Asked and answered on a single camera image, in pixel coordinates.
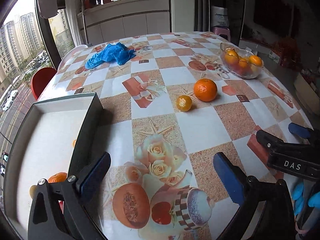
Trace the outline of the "blue gloved right hand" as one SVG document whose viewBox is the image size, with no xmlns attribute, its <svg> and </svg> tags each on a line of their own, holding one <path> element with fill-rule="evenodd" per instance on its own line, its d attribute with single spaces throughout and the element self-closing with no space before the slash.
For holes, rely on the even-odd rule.
<svg viewBox="0 0 320 240">
<path fill-rule="evenodd" d="M 291 197 L 295 216 L 300 214 L 306 205 L 319 209 L 319 183 L 300 181 L 293 188 Z"/>
</svg>

